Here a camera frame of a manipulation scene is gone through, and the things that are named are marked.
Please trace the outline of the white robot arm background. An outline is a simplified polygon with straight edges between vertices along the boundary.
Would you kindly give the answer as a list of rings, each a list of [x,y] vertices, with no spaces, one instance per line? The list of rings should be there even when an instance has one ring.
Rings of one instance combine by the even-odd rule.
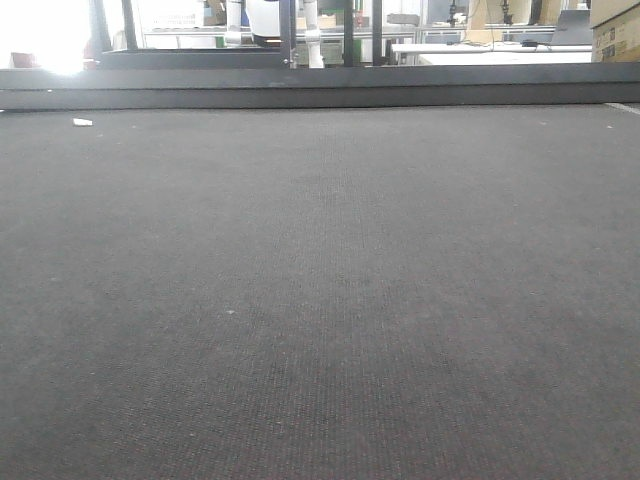
[[[308,65],[310,69],[323,69],[324,59],[321,54],[321,29],[318,20],[318,2],[303,0],[305,18],[305,43],[308,50]]]

